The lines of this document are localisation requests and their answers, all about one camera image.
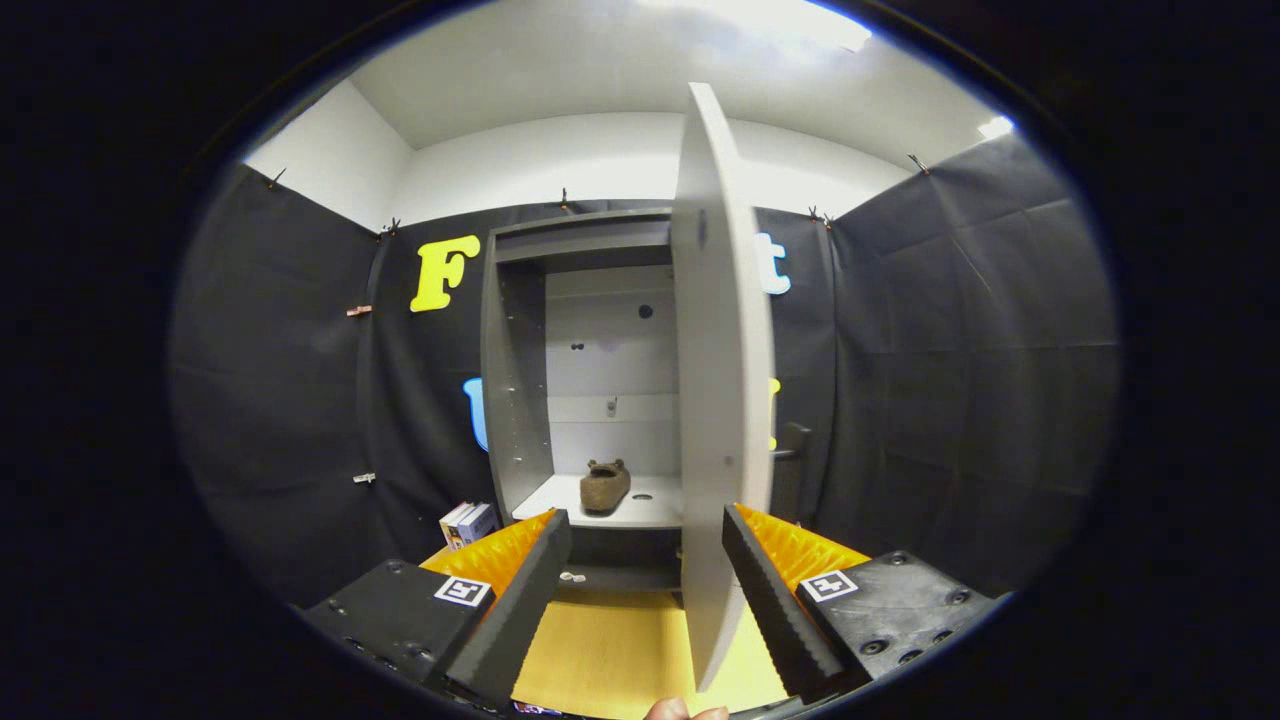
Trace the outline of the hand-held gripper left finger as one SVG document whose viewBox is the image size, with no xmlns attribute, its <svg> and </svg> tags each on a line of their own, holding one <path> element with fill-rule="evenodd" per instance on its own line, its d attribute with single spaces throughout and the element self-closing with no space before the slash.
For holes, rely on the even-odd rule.
<svg viewBox="0 0 1280 720">
<path fill-rule="evenodd" d="M 321 637 L 416 689 L 507 706 L 570 557 L 550 509 L 428 562 L 387 560 L 303 610 Z"/>
</svg>

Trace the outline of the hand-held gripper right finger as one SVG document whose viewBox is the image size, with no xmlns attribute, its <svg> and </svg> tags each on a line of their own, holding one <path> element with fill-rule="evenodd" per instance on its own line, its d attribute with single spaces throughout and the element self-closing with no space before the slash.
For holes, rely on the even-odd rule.
<svg viewBox="0 0 1280 720">
<path fill-rule="evenodd" d="M 929 659 L 1001 605 L 909 552 L 869 557 L 742 503 L 724 506 L 722 544 L 783 688 L 806 703 Z"/>
</svg>

